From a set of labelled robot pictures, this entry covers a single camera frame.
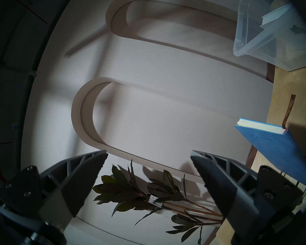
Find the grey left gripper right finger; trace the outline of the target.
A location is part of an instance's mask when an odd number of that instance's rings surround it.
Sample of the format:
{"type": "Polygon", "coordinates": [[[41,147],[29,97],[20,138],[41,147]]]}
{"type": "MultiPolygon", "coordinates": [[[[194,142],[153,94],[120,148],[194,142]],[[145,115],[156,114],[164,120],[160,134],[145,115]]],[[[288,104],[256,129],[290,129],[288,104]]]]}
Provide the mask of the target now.
{"type": "Polygon", "coordinates": [[[269,166],[258,173],[228,159],[192,151],[210,196],[234,229],[232,238],[268,238],[287,226],[303,192],[269,166]]]}

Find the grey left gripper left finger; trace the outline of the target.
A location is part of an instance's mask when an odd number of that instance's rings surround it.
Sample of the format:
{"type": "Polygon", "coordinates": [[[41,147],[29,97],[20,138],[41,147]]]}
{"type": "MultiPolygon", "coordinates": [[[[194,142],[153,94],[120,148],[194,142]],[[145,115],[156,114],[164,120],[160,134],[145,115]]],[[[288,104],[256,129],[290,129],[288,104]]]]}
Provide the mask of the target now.
{"type": "Polygon", "coordinates": [[[0,217],[66,228],[89,195],[108,154],[106,150],[62,160],[39,173],[20,171],[0,189],[0,217]]]}

